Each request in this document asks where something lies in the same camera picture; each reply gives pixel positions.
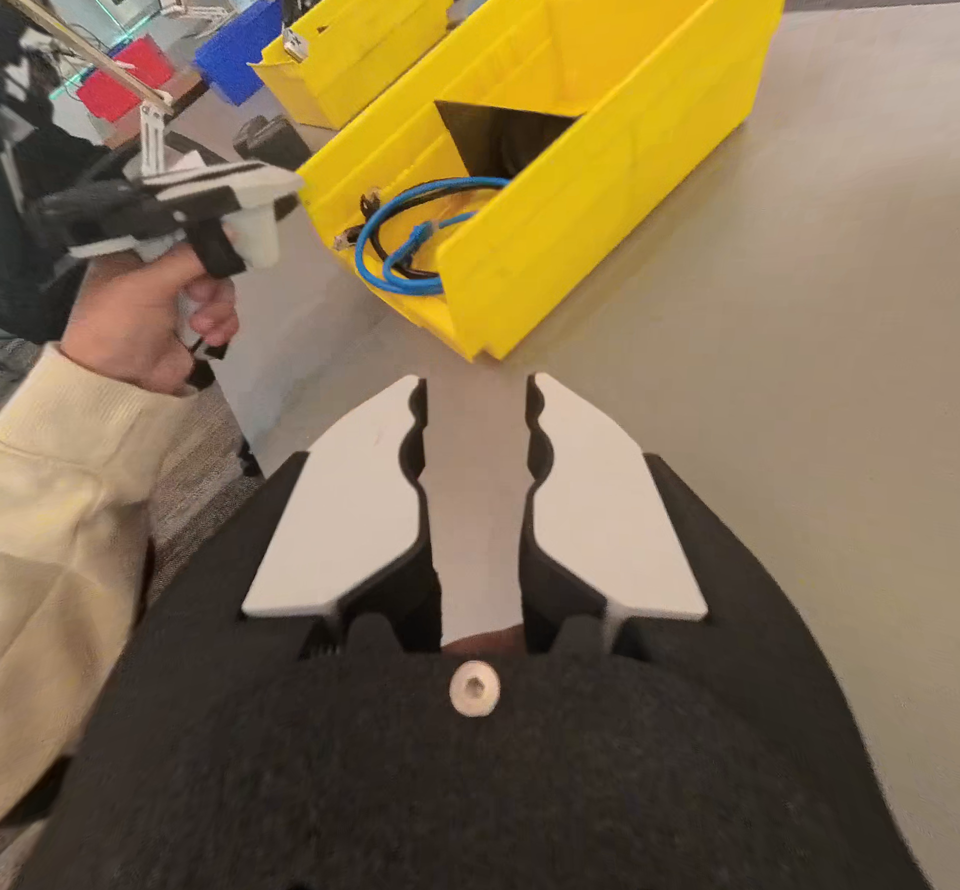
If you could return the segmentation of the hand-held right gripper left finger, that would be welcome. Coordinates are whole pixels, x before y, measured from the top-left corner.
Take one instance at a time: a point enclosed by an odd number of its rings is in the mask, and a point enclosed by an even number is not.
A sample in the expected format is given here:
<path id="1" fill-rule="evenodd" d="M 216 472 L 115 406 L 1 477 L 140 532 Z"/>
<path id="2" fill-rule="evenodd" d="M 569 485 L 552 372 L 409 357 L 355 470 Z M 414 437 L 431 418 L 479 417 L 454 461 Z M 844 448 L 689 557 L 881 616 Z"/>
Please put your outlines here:
<path id="1" fill-rule="evenodd" d="M 341 642 L 375 615 L 407 652 L 439 651 L 442 591 L 421 483 L 427 397 L 424 378 L 403 376 L 309 446 L 245 618 L 320 620 Z"/>

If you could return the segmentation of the red plastic bin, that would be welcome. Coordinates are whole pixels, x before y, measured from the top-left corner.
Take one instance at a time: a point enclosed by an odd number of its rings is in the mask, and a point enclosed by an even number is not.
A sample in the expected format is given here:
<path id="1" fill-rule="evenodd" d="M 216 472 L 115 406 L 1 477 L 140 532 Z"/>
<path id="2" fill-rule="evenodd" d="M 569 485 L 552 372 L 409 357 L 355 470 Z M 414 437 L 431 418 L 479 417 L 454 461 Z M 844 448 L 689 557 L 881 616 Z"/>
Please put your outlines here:
<path id="1" fill-rule="evenodd" d="M 111 56 L 123 65 L 125 73 L 154 90 L 163 89 L 175 75 L 170 58 L 150 34 L 127 42 Z M 116 123 L 141 103 L 137 94 L 100 69 L 81 81 L 75 96 L 90 116 L 109 124 Z"/>

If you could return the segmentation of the yellow plastic bin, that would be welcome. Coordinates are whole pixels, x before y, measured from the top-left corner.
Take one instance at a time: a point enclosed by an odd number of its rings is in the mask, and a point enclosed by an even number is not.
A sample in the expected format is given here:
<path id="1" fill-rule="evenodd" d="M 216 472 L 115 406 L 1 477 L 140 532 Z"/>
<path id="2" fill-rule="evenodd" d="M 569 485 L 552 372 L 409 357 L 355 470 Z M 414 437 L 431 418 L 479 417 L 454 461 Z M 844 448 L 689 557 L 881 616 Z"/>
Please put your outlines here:
<path id="1" fill-rule="evenodd" d="M 386 221 L 392 251 L 458 213 L 416 256 L 443 292 L 364 285 L 467 360 L 504 358 L 753 108 L 786 0 L 486 0 L 299 173 L 327 247 L 360 200 L 471 175 L 439 103 L 572 118 L 498 193 Z"/>
<path id="2" fill-rule="evenodd" d="M 341 130 L 447 34 L 454 0 L 321 0 L 292 32 L 298 60 L 280 36 L 250 66 L 289 118 Z"/>

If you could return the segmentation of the person's left forearm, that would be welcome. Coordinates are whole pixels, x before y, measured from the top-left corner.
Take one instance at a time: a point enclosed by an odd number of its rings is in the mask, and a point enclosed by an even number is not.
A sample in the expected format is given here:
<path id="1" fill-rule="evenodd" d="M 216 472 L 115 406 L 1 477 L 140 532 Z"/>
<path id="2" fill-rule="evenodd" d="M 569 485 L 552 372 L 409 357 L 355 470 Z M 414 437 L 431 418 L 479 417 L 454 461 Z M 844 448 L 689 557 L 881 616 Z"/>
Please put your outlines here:
<path id="1" fill-rule="evenodd" d="M 78 737 L 126 645 L 148 500 L 195 402 L 48 344 L 2 409 L 2 816 Z"/>

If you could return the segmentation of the person's left hand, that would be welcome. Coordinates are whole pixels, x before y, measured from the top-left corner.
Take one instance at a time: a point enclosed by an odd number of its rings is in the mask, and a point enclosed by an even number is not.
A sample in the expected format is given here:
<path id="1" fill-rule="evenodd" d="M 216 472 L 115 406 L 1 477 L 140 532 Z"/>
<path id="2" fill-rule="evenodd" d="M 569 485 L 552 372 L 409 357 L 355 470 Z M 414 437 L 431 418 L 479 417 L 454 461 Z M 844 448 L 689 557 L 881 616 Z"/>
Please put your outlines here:
<path id="1" fill-rule="evenodd" d="M 195 305 L 187 326 L 204 343 L 220 347 L 234 339 L 239 331 L 234 284 L 211 277 L 189 244 L 175 244 L 149 263 L 133 251 L 98 257 L 58 349 L 99 377 L 180 397 L 194 366 L 181 339 L 181 297 Z"/>

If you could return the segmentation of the black bin divider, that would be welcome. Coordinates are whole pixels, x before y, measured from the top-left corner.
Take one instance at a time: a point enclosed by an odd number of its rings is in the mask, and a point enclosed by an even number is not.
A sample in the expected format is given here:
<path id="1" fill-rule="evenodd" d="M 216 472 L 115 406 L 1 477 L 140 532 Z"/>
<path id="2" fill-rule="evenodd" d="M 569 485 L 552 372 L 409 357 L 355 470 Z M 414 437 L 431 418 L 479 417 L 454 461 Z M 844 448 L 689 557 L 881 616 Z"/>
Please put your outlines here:
<path id="1" fill-rule="evenodd" d="M 514 179 L 579 119 L 489 104 L 435 107 L 470 177 Z"/>

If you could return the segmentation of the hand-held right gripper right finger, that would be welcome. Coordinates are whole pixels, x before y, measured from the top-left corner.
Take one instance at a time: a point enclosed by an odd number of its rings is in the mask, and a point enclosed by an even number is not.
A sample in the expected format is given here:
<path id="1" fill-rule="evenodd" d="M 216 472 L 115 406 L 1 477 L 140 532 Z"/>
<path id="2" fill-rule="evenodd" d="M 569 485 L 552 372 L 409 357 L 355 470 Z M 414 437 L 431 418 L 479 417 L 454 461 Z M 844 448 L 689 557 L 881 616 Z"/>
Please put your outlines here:
<path id="1" fill-rule="evenodd" d="M 612 651 L 633 619 L 701 623 L 709 606 L 641 446 L 555 377 L 526 382 L 518 581 L 527 650 L 586 618 Z"/>

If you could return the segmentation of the blue plastic bin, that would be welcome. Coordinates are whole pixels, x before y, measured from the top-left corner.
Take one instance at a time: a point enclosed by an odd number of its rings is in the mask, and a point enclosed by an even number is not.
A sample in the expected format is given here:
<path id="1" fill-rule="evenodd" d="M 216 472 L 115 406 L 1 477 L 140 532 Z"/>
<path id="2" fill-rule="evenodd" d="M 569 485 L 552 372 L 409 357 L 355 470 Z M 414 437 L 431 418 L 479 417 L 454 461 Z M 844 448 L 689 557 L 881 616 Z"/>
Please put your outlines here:
<path id="1" fill-rule="evenodd" d="M 224 101 L 239 107 L 263 88 L 254 65 L 282 33 L 282 0 L 258 0 L 199 45 L 194 66 Z"/>

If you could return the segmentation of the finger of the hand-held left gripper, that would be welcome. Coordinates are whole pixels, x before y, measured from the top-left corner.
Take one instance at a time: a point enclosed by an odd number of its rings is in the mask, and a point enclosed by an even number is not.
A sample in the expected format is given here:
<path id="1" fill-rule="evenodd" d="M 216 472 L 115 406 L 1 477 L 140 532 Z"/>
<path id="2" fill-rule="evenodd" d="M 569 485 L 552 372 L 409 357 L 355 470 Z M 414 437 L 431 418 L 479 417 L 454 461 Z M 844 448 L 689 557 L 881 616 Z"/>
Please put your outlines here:
<path id="1" fill-rule="evenodd" d="M 241 209 L 224 217 L 226 234 L 246 270 L 267 270 L 281 260 L 281 240 L 274 203 Z"/>
<path id="2" fill-rule="evenodd" d="M 238 212 L 272 211 L 305 181 L 262 161 L 221 163 L 149 176 L 149 192 L 178 222 L 219 220 Z"/>

